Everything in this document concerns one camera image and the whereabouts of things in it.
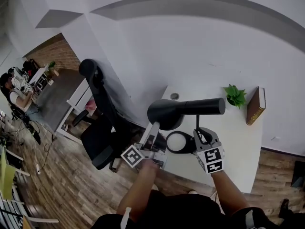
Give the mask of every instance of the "brick wall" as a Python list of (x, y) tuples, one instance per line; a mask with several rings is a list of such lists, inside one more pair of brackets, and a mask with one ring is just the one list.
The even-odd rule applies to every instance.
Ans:
[(28, 60), (33, 59), (39, 67), (55, 61), (56, 69), (78, 70), (81, 63), (61, 33), (45, 41), (25, 57)]

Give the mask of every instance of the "black office chair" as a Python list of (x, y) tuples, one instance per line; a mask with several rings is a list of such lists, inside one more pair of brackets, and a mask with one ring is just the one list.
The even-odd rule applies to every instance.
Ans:
[(114, 160), (121, 158), (122, 151), (138, 132), (132, 133), (131, 124), (118, 115), (103, 86), (103, 74), (97, 63), (85, 59), (79, 66), (79, 72), (85, 76), (102, 115), (93, 120), (87, 117), (89, 112), (84, 110), (73, 120), (72, 125), (76, 126), (82, 120), (91, 124), (81, 135), (84, 148), (98, 170), (110, 163), (109, 169), (115, 172), (116, 169), (112, 167)]

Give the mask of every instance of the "desk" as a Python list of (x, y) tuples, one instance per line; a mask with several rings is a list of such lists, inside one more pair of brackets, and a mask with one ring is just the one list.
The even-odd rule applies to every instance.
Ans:
[(70, 109), (67, 100), (82, 83), (84, 77), (78, 71), (62, 69), (54, 83), (46, 85), (37, 98), (41, 115), (53, 132), (60, 128), (61, 121)]
[(61, 133), (62, 135), (66, 136), (67, 138), (79, 143), (82, 145), (82, 142), (79, 138), (73, 136), (72, 134), (66, 132), (65, 130), (61, 129), (61, 126), (65, 123), (66, 119), (68, 118), (69, 114), (75, 110), (77, 114), (82, 112), (85, 109), (87, 102), (92, 97), (92, 92), (89, 88), (86, 79), (83, 79), (81, 84), (75, 90), (71, 98), (67, 99), (67, 103), (70, 105), (69, 110), (67, 111), (66, 115), (61, 120), (59, 127), (57, 128), (57, 132)]
[[(224, 97), (223, 88), (207, 87), (206, 91), (187, 91), (182, 87), (167, 87), (162, 99), (170, 99), (172, 93), (178, 93), (178, 101), (199, 100), (208, 98)], [(201, 127), (215, 131), (224, 147), (224, 170), (244, 193), (250, 193), (258, 166), (261, 141), (263, 116), (258, 118), (252, 126), (248, 126), (245, 121), (246, 107), (227, 110), (224, 115), (202, 115), (200, 116)], [(151, 124), (148, 125), (142, 140), (147, 136)], [(193, 136), (196, 127), (196, 116), (186, 115), (180, 127), (172, 131), (162, 131), (167, 136), (173, 131), (183, 131)], [(192, 154), (173, 154), (166, 150), (167, 162), (165, 171), (187, 178), (196, 182), (204, 183), (214, 187), (213, 180), (207, 175), (198, 164), (196, 156)]]
[(32, 77), (32, 79), (30, 80), (29, 84), (35, 83), (37, 82), (42, 75), (45, 73), (46, 68), (39, 68), (39, 70), (34, 74), (34, 76)]

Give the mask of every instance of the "yellow object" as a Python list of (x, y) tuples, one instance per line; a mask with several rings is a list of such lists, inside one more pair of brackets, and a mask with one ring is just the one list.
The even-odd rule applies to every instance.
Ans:
[(28, 222), (27, 218), (23, 216), (22, 229), (33, 229), (34, 227)]
[(12, 185), (16, 168), (7, 164), (5, 147), (1, 154), (1, 184), (2, 199), (12, 200)]

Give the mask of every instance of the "brown book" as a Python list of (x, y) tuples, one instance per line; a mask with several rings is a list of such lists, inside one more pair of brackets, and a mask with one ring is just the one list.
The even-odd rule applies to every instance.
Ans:
[(257, 87), (252, 99), (247, 107), (247, 125), (252, 125), (254, 121), (266, 109), (265, 89)]

